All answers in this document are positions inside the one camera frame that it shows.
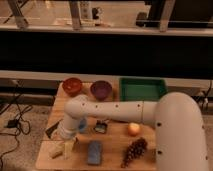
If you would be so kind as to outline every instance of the wooden tabletop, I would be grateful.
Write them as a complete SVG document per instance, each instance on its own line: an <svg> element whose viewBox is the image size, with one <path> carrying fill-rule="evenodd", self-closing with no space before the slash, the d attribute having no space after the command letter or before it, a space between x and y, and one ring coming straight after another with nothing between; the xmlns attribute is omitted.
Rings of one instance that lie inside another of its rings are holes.
<svg viewBox="0 0 213 171"><path fill-rule="evenodd" d="M91 100L95 100L91 95L89 88L91 83L84 83L82 93L87 94ZM112 84L113 94L107 101L118 101L118 84ZM52 112L50 114L47 128L58 122L63 117L63 110L68 95L59 86ZM42 170L140 170L156 171L155 161L155 132L152 128L141 125L141 134L136 137L130 137L127 134L127 124L123 122L110 121L106 134L96 133L93 127L98 118L88 117L88 127L84 134L78 134L79 142L75 144L72 156L64 159L59 156L55 159L49 157L49 151L52 150L62 140L56 136L49 139L45 134L41 143L41 148L36 161L36 168ZM144 137L148 142L148 150L144 156L135 159L127 168L121 168L123 151L132 141ZM100 166L87 165L87 149L90 140L100 140L103 145L102 163Z"/></svg>

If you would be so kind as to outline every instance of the small black object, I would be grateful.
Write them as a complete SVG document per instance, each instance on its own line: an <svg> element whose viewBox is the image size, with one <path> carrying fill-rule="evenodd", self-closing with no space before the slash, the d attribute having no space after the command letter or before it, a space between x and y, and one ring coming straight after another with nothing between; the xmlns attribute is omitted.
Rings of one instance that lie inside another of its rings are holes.
<svg viewBox="0 0 213 171"><path fill-rule="evenodd" d="M94 130L96 132L105 134L106 131L107 131L107 124L105 122L103 122L103 121L98 120L96 125L95 125L95 127L94 127Z"/></svg>
<svg viewBox="0 0 213 171"><path fill-rule="evenodd" d="M51 127L49 127L45 131L45 133L47 134L48 138L51 138L51 135L52 135L53 131L57 129L59 122L60 121L56 122L54 125L52 125Z"/></svg>
<svg viewBox="0 0 213 171"><path fill-rule="evenodd" d="M139 27L144 27L145 24L146 24L146 21L147 20L147 13L145 12L140 12L138 13L137 15L137 18L136 18L136 25L139 26Z"/></svg>
<svg viewBox="0 0 213 171"><path fill-rule="evenodd" d="M88 147L87 164L100 165L102 154L102 144L100 141L92 140Z"/></svg>
<svg viewBox="0 0 213 171"><path fill-rule="evenodd" d="M92 18L93 18L94 20L99 19L98 14L99 14L98 8L92 8Z"/></svg>
<svg viewBox="0 0 213 171"><path fill-rule="evenodd" d="M18 123L18 119L9 120L7 123L7 128L17 128Z"/></svg>

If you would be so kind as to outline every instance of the electrical cord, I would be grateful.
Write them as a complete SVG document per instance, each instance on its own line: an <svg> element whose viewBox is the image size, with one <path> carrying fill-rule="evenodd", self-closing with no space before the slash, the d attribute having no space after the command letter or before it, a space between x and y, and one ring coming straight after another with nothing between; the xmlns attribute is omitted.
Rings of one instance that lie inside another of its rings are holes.
<svg viewBox="0 0 213 171"><path fill-rule="evenodd" d="M206 110L208 109L208 104L209 104L208 96L209 96L209 93L210 93L211 89L212 89L212 80L210 80L208 90L207 91L202 91L203 96L198 97L198 99L196 100L197 103L202 101L201 109L204 108L204 104L206 104L205 109Z"/></svg>
<svg viewBox="0 0 213 171"><path fill-rule="evenodd" d="M6 154L9 154L11 152L14 152L16 149L18 149L19 145L20 145L20 142L18 140L18 136L21 135L21 134L24 134L24 135L28 135L31 131L31 126L30 126L30 122L25 120L23 118L23 115L27 112L29 112L30 110L32 110L33 106L32 105L28 105L26 107L24 107L23 110L21 110L19 104L18 104L18 98L22 95L22 94L19 94L17 96L15 96L15 90L18 86L16 86L14 88L14 93L13 93L13 100L11 101L11 103L5 107L5 109L3 109L0 114L3 114L14 102L18 108L18 113L14 116L13 120L10 120L12 121L12 125L9 125L9 122L8 122L8 125L7 125L7 128L16 128L15 130L15 133L12 134L12 133L0 133L0 136L12 136L15 138L16 140L16 146L14 148L12 148L11 150L9 151L6 151L4 153L2 153L0 155L0 171L3 171L3 167L4 167L4 162L3 162L3 157L6 155ZM27 130L24 130L23 129L23 123L26 123L27 124Z"/></svg>

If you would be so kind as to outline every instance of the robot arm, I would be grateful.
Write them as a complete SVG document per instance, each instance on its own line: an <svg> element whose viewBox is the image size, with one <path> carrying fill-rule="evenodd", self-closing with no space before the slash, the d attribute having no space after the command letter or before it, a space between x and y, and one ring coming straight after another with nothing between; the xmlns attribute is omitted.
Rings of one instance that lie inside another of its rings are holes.
<svg viewBox="0 0 213 171"><path fill-rule="evenodd" d="M196 102L182 93L170 93L156 102L90 102L85 95L67 102L58 132L72 138L85 116L137 122L156 129L158 171L209 171L205 131Z"/></svg>

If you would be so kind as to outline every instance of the green plastic bin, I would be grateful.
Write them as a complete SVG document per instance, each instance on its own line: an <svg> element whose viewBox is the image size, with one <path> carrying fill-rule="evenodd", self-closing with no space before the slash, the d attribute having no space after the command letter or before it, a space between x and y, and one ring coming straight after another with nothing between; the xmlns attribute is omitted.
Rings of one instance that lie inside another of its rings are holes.
<svg viewBox="0 0 213 171"><path fill-rule="evenodd" d="M120 101L158 101L167 93L164 80L120 78Z"/></svg>

